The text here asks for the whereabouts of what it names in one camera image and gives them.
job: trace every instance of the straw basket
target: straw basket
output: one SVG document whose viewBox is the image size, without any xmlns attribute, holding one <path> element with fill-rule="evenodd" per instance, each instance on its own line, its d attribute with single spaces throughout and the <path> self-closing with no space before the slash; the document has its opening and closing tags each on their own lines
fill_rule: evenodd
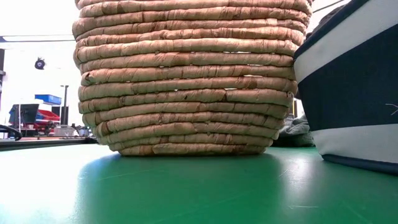
<svg viewBox="0 0 398 224">
<path fill-rule="evenodd" d="M 311 0 L 75 0 L 80 112 L 125 156 L 259 154 L 297 91 Z"/>
</svg>

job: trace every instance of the white ceiling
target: white ceiling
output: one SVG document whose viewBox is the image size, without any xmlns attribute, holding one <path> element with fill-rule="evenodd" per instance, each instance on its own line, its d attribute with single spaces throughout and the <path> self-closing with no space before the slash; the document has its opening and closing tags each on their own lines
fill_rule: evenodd
<svg viewBox="0 0 398 224">
<path fill-rule="evenodd" d="M 316 0 L 313 9 L 337 0 Z M 313 15 L 309 30 L 345 0 Z M 0 35 L 72 34 L 72 23 L 78 18 L 73 0 L 0 0 Z"/>
</svg>

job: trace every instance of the basket coil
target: basket coil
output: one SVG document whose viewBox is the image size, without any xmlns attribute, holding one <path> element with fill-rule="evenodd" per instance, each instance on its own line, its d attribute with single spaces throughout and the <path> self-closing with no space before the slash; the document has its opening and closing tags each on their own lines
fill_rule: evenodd
<svg viewBox="0 0 398 224">
<path fill-rule="evenodd" d="M 297 92 L 311 0 L 75 0 L 79 110 L 125 156 L 259 154 Z"/>
</svg>

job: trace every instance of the table surface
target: table surface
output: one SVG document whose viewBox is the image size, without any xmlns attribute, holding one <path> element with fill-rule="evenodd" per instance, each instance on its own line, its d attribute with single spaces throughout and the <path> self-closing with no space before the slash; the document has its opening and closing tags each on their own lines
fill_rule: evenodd
<svg viewBox="0 0 398 224">
<path fill-rule="evenodd" d="M 261 156 L 126 158 L 77 145 L 0 152 L 0 223 L 395 223 L 398 178 Z"/>
</svg>

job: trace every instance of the blue sign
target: blue sign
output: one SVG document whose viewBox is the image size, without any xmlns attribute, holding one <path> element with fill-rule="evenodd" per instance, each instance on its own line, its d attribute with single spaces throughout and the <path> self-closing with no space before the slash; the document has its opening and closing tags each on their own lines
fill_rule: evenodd
<svg viewBox="0 0 398 224">
<path fill-rule="evenodd" d="M 62 98 L 53 95 L 35 95 L 35 99 L 43 100 L 47 105 L 61 105 Z"/>
</svg>

